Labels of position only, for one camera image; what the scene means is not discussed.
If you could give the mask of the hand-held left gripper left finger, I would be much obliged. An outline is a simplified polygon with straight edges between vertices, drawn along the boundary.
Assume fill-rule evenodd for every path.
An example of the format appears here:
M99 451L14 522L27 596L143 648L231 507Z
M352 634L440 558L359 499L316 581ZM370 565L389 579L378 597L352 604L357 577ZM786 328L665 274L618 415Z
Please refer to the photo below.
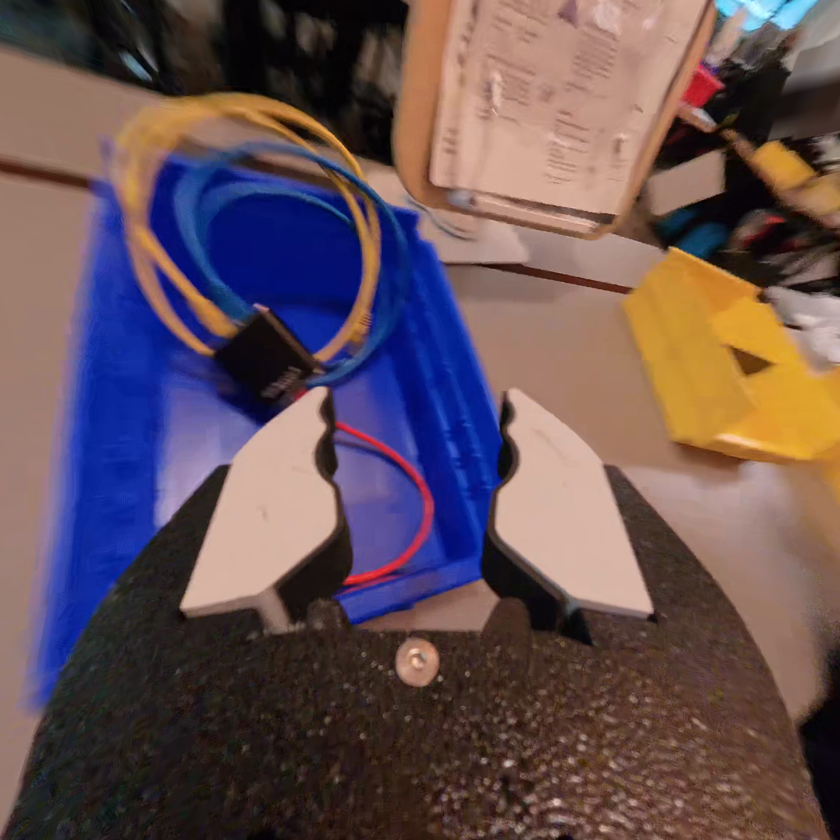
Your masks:
M333 394L316 387L236 454L180 604L188 618L258 614L285 634L330 600L353 567L338 468Z

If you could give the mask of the printed instruction sheet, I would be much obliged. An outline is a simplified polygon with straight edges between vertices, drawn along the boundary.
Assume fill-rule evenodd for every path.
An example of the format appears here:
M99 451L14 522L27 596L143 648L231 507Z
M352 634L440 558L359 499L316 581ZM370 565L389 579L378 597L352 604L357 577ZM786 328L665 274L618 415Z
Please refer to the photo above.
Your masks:
M707 2L453 2L429 181L618 215Z

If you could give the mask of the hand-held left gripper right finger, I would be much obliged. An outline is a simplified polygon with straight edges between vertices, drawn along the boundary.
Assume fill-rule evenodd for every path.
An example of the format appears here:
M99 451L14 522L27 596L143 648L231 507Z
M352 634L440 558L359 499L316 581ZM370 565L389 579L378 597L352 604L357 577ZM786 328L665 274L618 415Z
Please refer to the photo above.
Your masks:
M593 634L595 621L645 633L653 596L602 459L518 388L500 407L498 483L482 580L538 634Z

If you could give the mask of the wooden document stand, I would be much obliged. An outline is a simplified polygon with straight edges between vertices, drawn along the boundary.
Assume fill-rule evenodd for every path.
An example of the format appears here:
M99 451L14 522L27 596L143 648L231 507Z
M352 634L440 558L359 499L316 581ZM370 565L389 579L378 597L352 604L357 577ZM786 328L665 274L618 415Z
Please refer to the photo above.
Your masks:
M429 181L428 168L434 140L439 85L453 2L407 3L402 86L395 110L392 152L396 172L408 195L430 209L560 235L595 239L612 233L633 210L667 131L676 117L683 93L700 63L714 23L714 3L707 2L696 32L689 42L683 64L677 71L654 128L637 159L618 215L598 217L567 208L517 203L494 196L475 199L437 187Z

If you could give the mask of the grey desk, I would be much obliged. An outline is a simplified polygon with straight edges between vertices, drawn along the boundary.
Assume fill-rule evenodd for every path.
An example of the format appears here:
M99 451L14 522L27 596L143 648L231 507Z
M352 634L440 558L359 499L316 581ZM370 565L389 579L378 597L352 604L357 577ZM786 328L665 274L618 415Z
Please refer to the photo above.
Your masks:
M2 708L15 715L45 537L70 320L91 219L84 188L2 175ZM838 567L807 466L737 463L666 434L618 294L497 269L449 271L493 394L516 386L618 466L706 565L795 720L827 693Z

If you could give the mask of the yellow plastic bin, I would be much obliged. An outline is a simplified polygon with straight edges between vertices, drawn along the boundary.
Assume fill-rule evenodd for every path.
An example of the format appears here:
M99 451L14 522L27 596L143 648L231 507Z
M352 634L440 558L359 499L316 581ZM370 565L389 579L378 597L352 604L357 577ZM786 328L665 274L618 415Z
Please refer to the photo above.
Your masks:
M758 287L671 248L623 306L673 441L769 463L838 458L838 371L814 372Z

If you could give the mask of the black network adapter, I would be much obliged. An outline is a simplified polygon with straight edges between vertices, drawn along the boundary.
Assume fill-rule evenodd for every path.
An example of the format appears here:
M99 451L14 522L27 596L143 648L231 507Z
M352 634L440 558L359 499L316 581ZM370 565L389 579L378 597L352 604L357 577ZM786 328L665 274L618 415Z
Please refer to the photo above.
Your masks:
M272 405L305 389L321 365L269 308L257 307L214 354L217 367L254 400Z

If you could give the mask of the blue plastic bin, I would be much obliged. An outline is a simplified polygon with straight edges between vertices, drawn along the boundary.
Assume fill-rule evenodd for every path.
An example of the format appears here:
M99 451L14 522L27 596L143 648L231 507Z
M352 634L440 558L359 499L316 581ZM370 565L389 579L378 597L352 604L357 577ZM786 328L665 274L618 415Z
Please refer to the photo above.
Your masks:
M80 282L75 383L66 415L42 630L30 666L43 707L82 630L148 541L259 429L221 393L229 382L153 314L133 277L119 205L94 182ZM352 623L406 609L480 577L501 445L490 393L454 292L419 217L394 206L411 258L402 318L375 357L335 387L338 419L410 461L434 499L423 547L397 574L343 591ZM290 196L250 196L212 219L225 282L272 307L315 350L350 309L356 236Z

